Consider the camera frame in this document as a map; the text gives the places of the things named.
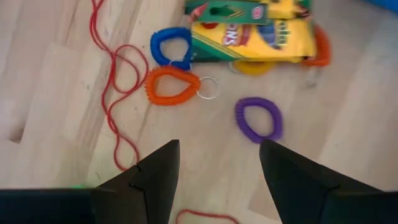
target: orange spiral wristband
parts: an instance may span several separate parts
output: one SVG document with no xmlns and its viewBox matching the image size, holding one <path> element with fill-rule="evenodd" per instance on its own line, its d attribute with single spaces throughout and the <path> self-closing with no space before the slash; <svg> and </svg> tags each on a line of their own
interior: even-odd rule
<svg viewBox="0 0 398 224">
<path fill-rule="evenodd" d="M 158 96 L 156 95 L 156 80 L 163 75 L 171 75 L 185 82 L 190 83 L 190 86 L 175 96 Z M 199 78 L 187 71 L 171 65 L 161 66 L 149 72 L 145 82 L 145 90 L 147 92 L 148 100 L 156 105 L 172 106 L 184 103 L 192 98 L 200 88 Z"/>
<path fill-rule="evenodd" d="M 330 64 L 331 50 L 329 38 L 322 28 L 314 25 L 315 42 L 317 45 L 317 56 L 302 61 L 306 66 L 327 66 Z"/>
</svg>

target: purple spiral wristband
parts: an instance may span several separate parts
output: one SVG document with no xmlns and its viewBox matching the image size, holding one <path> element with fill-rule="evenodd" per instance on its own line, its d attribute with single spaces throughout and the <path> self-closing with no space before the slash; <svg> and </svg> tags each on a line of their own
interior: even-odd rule
<svg viewBox="0 0 398 224">
<path fill-rule="evenodd" d="M 244 119 L 244 109 L 247 106 L 259 106 L 270 112 L 274 129 L 269 135 L 261 136 L 250 128 L 248 122 Z M 278 107 L 269 100 L 260 97 L 240 99 L 235 105 L 235 118 L 243 134 L 254 143 L 260 144 L 264 139 L 277 140 L 282 137 L 282 114 Z"/>
</svg>

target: red string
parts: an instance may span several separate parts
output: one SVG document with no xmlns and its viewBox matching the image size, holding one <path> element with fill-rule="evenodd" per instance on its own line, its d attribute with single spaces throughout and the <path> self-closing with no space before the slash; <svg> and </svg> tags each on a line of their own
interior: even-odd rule
<svg viewBox="0 0 398 224">
<path fill-rule="evenodd" d="M 201 217 L 225 219 L 225 220 L 229 220 L 229 221 L 231 221 L 231 222 L 233 222 L 235 224 L 239 224 L 237 219 L 235 219 L 234 217 L 232 217 L 230 215 L 219 215 L 219 214 L 214 214 L 214 213 L 198 212 L 198 211 L 194 211 L 194 210 L 190 210 L 190 209 L 183 209 L 183 210 L 179 211 L 178 215 L 177 215 L 177 217 L 175 219 L 175 224 L 179 224 L 178 219 L 184 213 L 190 213 L 192 215 L 197 215 L 197 216 L 201 216 Z"/>
<path fill-rule="evenodd" d="M 91 39 L 101 50 L 104 50 L 105 52 L 107 52 L 109 54 L 109 57 L 111 58 L 111 69 L 109 71 L 108 81 L 106 82 L 104 91 L 102 92 L 102 95 L 101 95 L 101 105 L 102 105 L 103 111 L 106 115 L 106 119 L 108 121 L 109 128 L 112 130 L 112 132 L 116 136 L 116 145 L 115 145 L 114 151 L 113 151 L 113 161 L 119 170 L 124 171 L 124 170 L 127 170 L 128 167 L 122 166 L 119 161 L 119 157 L 118 157 L 118 149 L 119 149 L 119 144 L 120 144 L 121 139 L 125 140 L 134 150 L 134 153 L 136 155 L 136 162 L 139 162 L 140 156 L 139 156 L 138 148 L 134 144 L 134 142 L 132 140 L 130 140 L 127 136 L 121 134 L 118 126 L 116 125 L 114 118 L 112 117 L 112 109 L 114 108 L 114 106 L 117 103 L 119 103 L 120 101 L 129 97 L 131 94 L 133 94 L 136 90 L 138 90 L 141 87 L 141 85 L 145 82 L 146 76 L 149 72 L 149 64 L 148 64 L 148 61 L 147 61 L 145 55 L 137 47 L 135 47 L 133 45 L 124 44 L 124 45 L 118 47 L 114 52 L 109 49 L 109 47 L 102 41 L 100 34 L 98 33 L 98 30 L 97 30 L 98 11 L 101 8 L 101 6 L 103 5 L 104 0 L 99 0 L 98 3 L 95 0 L 91 0 L 91 3 L 93 5 L 93 13 L 91 14 L 91 17 L 90 17 Z M 139 72 L 137 66 L 135 64 L 133 64 L 130 60 L 124 58 L 123 56 L 120 56 L 120 54 L 119 54 L 119 52 L 121 50 L 126 49 L 126 48 L 133 48 L 134 50 L 136 50 L 145 63 L 146 70 L 145 70 L 144 77 L 142 78 L 141 81 L 140 81 L 141 75 L 140 75 L 140 72 Z M 136 82 L 135 82 L 134 86 L 128 90 L 122 90 L 116 84 L 116 62 L 117 62 L 117 59 L 121 59 L 123 62 L 127 62 L 135 71 Z M 118 93 L 122 94 L 122 97 L 118 98 L 116 101 L 112 102 L 109 107 L 107 107 L 106 102 L 105 102 L 105 97 L 106 97 L 106 94 L 107 94 L 110 86 L 112 86 Z"/>
</svg>

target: wooden floor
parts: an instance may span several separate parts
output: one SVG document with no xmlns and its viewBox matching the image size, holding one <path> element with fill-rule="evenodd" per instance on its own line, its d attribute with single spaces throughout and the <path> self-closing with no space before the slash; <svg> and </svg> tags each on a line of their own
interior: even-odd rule
<svg viewBox="0 0 398 224">
<path fill-rule="evenodd" d="M 154 68 L 150 36 L 183 23 L 182 6 L 183 0 L 109 0 L 99 32 L 112 48 L 139 46 Z M 231 73 L 221 63 L 195 64 L 199 77 L 219 81 L 216 99 L 156 106 L 141 88 L 117 106 L 117 123 L 143 157 L 180 140 L 172 218 L 192 208 L 229 213 L 241 223 L 280 222 L 259 146 L 234 121 L 234 104 L 247 96 L 270 99 L 282 110 L 281 144 L 377 188 L 398 189 L 398 16 L 359 0 L 317 0 L 314 11 L 333 48 L 333 63 L 317 76 L 287 63 L 261 77 Z M 83 0 L 0 1 L 0 187 L 95 186 L 119 173 L 100 106 L 110 61 L 90 40 L 90 13 Z M 184 50 L 179 42 L 166 47 L 171 57 Z M 126 56 L 143 69 L 134 52 Z M 118 83 L 128 88 L 132 73 L 120 65 Z M 165 78 L 159 91 L 179 88 Z M 257 130 L 269 130 L 267 113 L 248 114 Z M 134 161 L 125 143 L 120 155 L 126 166 Z M 219 223 L 189 215 L 184 222 Z"/>
</svg>

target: blue object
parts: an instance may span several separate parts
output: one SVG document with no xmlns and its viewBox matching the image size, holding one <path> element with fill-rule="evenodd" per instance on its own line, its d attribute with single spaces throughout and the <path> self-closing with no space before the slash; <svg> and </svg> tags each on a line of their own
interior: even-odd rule
<svg viewBox="0 0 398 224">
<path fill-rule="evenodd" d="M 375 5 L 385 7 L 395 13 L 398 13 L 398 1 L 397 0 L 367 0 Z"/>
<path fill-rule="evenodd" d="M 182 38 L 188 42 L 188 50 L 185 53 L 183 60 L 180 62 L 171 61 L 170 59 L 166 58 L 160 49 L 160 45 L 163 41 L 174 38 Z M 180 68 L 185 71 L 190 70 L 192 57 L 191 31 L 183 27 L 171 27 L 160 30 L 154 33 L 150 38 L 150 51 L 152 52 L 153 58 L 159 65 L 173 65 L 174 67 Z"/>
</svg>

